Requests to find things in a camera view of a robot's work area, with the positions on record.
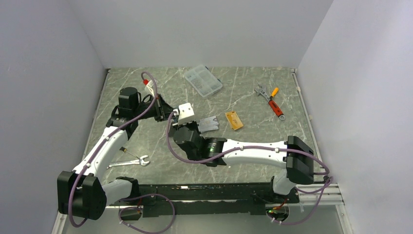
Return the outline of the silver credit card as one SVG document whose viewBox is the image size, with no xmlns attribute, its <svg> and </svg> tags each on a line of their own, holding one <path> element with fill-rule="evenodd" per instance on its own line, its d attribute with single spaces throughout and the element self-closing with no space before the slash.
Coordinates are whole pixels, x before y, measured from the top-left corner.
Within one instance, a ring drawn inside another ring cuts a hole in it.
<svg viewBox="0 0 413 234">
<path fill-rule="evenodd" d="M 207 117 L 197 122 L 198 130 L 201 133 L 219 129 L 219 122 L 216 116 Z"/>
</svg>

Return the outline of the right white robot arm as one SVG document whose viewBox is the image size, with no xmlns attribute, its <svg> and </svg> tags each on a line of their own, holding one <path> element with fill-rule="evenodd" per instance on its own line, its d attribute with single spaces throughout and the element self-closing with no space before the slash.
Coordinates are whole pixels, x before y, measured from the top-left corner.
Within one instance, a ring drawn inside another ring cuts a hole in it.
<svg viewBox="0 0 413 234">
<path fill-rule="evenodd" d="M 168 124 L 167 146 L 174 157 L 208 167 L 257 164 L 280 168 L 268 189 L 269 198 L 281 202 L 297 185 L 315 182 L 314 151 L 297 136 L 286 141 L 257 143 L 222 137 L 203 137 L 189 124 Z"/>
</svg>

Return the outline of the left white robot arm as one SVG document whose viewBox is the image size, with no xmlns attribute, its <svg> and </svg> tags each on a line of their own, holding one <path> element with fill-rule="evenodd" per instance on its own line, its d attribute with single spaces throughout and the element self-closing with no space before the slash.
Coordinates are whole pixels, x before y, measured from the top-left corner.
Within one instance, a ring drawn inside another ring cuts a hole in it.
<svg viewBox="0 0 413 234">
<path fill-rule="evenodd" d="M 137 179 L 121 176 L 102 185 L 101 179 L 121 147 L 131 138 L 141 119 L 161 122 L 173 108 L 158 94 L 145 100 L 134 87 L 120 90 L 104 132 L 89 154 L 71 171 L 57 177 L 57 204 L 61 214 L 99 219 L 106 206 L 119 200 L 132 205 L 140 198 Z"/>
</svg>

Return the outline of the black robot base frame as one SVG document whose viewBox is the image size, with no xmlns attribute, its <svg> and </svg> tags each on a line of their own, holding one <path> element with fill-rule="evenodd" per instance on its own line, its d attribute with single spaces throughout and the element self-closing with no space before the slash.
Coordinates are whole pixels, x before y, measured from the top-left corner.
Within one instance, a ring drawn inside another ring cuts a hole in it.
<svg viewBox="0 0 413 234">
<path fill-rule="evenodd" d="M 264 215 L 270 205 L 299 203 L 296 189 L 288 195 L 273 192 L 271 182 L 221 184 L 140 185 L 143 199 L 117 201 L 115 206 L 140 205 L 143 217 L 170 215 L 169 198 L 177 215 L 238 214 Z"/>
</svg>

